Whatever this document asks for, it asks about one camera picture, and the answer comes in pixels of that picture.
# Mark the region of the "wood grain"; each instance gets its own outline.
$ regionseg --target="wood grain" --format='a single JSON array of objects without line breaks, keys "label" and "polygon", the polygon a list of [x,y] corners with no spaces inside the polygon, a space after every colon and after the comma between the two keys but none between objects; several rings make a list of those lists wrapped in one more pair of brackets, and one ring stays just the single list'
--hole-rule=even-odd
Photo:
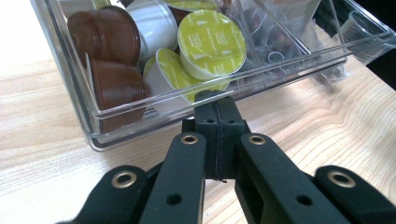
[{"label": "wood grain", "polygon": [[[353,59],[332,88],[311,78],[237,105],[253,132],[272,137],[305,172],[344,166],[396,203],[396,93]],[[0,223],[72,219],[102,175],[163,160],[179,124],[108,152],[93,151],[53,60],[0,76]],[[245,223],[233,181],[206,181],[204,223]]]}]

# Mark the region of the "black metal arm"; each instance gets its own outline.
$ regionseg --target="black metal arm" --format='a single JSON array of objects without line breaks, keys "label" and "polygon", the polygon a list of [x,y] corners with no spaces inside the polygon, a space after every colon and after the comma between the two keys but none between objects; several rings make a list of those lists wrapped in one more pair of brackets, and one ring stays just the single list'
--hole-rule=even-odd
[{"label": "black metal arm", "polygon": [[[221,94],[203,91],[198,100]],[[70,223],[201,223],[205,179],[235,179],[249,223],[396,223],[396,208],[347,169],[302,172],[268,136],[251,133],[230,97],[195,109],[163,163],[111,170]]]}]

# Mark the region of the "light wood surface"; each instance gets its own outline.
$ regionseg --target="light wood surface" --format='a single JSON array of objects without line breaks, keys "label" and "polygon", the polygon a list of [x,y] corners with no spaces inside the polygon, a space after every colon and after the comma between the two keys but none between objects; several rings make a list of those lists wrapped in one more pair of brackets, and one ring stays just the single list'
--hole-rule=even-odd
[{"label": "light wood surface", "polygon": [[[251,130],[272,137],[303,171],[346,167],[396,203],[396,92],[349,61],[346,70],[354,75],[332,88],[308,78],[237,105]],[[176,124],[95,152],[50,56],[2,65],[0,223],[74,218],[105,172],[123,164],[150,168],[180,132]],[[206,181],[204,222],[246,222],[233,181]]]}]

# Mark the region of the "yellow-green capsule lid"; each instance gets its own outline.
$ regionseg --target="yellow-green capsule lid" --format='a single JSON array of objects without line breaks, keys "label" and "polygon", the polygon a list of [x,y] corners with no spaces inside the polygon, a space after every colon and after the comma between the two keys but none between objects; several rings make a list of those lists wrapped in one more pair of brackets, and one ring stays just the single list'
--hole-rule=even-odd
[{"label": "yellow-green capsule lid", "polygon": [[198,1],[181,1],[181,2],[169,2],[167,3],[170,7],[181,8],[188,11],[195,11],[199,9],[216,10],[218,5],[212,2],[198,2]]},{"label": "yellow-green capsule lid", "polygon": [[186,58],[213,76],[230,75],[247,57],[245,38],[228,17],[212,10],[197,10],[181,22],[178,43]]},{"label": "yellow-green capsule lid", "polygon": [[[181,64],[180,56],[170,49],[159,49],[157,51],[156,61],[165,79],[168,81],[168,84],[175,90],[182,90],[204,83],[204,81],[190,76]],[[222,83],[209,89],[223,91],[228,87],[228,84],[229,83]],[[194,102],[195,93],[196,92],[186,95],[191,103]]]}]

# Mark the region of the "clear plastic container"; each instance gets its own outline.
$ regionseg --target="clear plastic container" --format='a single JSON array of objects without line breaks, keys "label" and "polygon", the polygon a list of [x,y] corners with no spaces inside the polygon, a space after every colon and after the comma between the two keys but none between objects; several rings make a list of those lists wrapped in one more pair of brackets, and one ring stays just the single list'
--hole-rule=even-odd
[{"label": "clear plastic container", "polygon": [[[334,68],[346,63],[347,56],[355,55],[359,59],[361,55],[374,52],[370,57],[372,61],[393,48],[395,45],[392,43],[396,43],[394,31],[351,0],[295,0],[292,4],[286,0],[216,0],[213,2],[219,6],[218,11],[233,20],[244,35],[247,58],[241,69],[188,88],[100,109],[92,87],[91,71],[82,65],[67,28],[62,1],[31,2],[87,141],[99,151],[193,116],[193,108],[198,105],[228,95],[240,100],[312,75],[328,74],[328,71],[335,70],[339,72],[343,69]],[[68,1],[67,6],[77,3]],[[350,26],[352,14],[359,15],[373,32],[345,38],[342,30]],[[331,82],[344,78],[341,73],[337,77],[332,76]],[[154,109],[155,105],[166,105],[176,99],[185,101],[196,92],[215,90],[219,86],[227,86],[221,95],[173,106],[171,111],[164,114]],[[137,112],[143,114],[141,119],[129,119]]]}]

